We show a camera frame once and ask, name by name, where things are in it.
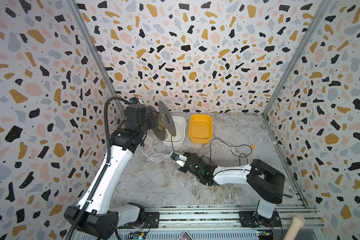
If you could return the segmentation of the yellow rectangular tray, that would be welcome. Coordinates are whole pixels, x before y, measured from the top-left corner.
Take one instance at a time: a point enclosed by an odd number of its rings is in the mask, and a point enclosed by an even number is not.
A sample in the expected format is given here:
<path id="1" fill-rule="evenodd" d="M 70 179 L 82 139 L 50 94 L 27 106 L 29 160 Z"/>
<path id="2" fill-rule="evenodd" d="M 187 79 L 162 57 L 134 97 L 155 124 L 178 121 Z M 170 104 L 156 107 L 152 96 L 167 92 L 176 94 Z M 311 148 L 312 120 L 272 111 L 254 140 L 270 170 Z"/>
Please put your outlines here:
<path id="1" fill-rule="evenodd" d="M 209 115 L 194 114 L 190 118 L 189 136 L 194 144 L 208 144 L 213 137 L 213 119 Z"/>

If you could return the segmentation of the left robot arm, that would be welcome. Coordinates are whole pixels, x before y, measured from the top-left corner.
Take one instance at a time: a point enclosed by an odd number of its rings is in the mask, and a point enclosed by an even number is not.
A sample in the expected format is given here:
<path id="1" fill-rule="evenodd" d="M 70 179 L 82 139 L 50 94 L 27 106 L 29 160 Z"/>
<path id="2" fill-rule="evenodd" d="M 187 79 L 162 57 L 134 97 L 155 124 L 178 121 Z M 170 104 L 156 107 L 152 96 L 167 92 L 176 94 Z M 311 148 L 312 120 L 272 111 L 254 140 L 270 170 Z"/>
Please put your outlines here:
<path id="1" fill-rule="evenodd" d="M 71 224 L 66 238 L 72 239 L 75 231 L 81 231 L 98 239 L 109 239 L 124 225 L 140 228 L 145 224 L 145 208 L 128 203 L 115 211 L 110 210 L 113 191 L 121 174 L 147 132 L 158 126 L 157 112 L 151 106 L 130 104 L 125 118 L 113 133 L 105 121 L 107 153 L 88 191 L 76 206 L 64 213 Z"/>

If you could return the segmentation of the grey cable spool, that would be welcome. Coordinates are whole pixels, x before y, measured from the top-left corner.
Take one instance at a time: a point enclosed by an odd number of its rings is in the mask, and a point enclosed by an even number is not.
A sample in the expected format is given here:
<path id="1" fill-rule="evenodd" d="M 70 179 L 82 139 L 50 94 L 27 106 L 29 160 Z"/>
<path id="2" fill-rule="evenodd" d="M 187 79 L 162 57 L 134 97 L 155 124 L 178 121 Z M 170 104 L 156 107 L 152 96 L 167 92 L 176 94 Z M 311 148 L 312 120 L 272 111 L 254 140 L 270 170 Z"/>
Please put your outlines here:
<path id="1" fill-rule="evenodd" d="M 153 106 L 148 106 L 154 115 L 154 124 L 156 125 L 152 128 L 152 131 L 160 141 L 165 141 L 168 135 L 175 137 L 177 135 L 177 130 L 173 117 L 165 103 L 163 101 L 159 101 L 158 107 L 159 111 L 156 111 Z"/>

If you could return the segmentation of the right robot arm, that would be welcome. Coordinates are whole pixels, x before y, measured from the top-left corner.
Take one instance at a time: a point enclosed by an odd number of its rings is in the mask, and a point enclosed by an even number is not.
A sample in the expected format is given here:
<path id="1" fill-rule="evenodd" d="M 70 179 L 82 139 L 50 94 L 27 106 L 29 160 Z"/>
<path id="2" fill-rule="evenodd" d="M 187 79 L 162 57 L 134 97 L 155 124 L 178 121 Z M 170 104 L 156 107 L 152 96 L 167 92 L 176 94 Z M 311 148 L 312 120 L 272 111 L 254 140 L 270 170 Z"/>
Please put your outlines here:
<path id="1" fill-rule="evenodd" d="M 193 153 L 172 153 L 171 158 L 180 165 L 179 171 L 191 173 L 205 186 L 238 184 L 254 189 L 260 200 L 255 211 L 239 212 L 243 228 L 271 228 L 282 225 L 276 211 L 276 206 L 282 203 L 284 196 L 285 175 L 282 172 L 259 159 L 245 166 L 226 168 L 208 165 L 203 158 Z"/>

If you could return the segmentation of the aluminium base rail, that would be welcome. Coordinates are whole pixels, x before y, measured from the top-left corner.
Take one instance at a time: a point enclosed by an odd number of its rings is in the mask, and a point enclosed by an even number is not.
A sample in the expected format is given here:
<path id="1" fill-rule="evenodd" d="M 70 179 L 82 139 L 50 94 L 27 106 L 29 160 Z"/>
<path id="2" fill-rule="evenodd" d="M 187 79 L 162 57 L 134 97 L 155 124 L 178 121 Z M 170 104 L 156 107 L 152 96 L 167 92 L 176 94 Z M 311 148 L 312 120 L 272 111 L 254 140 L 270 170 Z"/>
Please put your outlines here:
<path id="1" fill-rule="evenodd" d="M 301 206 L 276 208 L 280 227 L 242 227 L 239 212 L 255 211 L 254 206 L 157 206 L 147 207 L 145 224 L 124 225 L 107 240 L 283 240 L 292 218 L 305 219 L 296 240 L 329 240 L 330 236 L 314 209 Z M 103 240 L 75 231 L 73 240 Z"/>

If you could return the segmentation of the perforated metal plate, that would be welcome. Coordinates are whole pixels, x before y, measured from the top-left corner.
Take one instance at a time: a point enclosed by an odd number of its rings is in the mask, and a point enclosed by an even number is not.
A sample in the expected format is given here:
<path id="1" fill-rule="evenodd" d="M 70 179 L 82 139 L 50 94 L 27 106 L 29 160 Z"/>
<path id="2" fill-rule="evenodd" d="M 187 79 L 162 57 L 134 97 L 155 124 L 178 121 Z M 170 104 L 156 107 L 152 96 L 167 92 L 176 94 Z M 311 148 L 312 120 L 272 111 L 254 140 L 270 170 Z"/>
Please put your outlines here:
<path id="1" fill-rule="evenodd" d="M 154 139 L 151 138 L 151 137 L 147 137 L 145 143 L 146 143 L 149 147 L 153 147 Z"/>

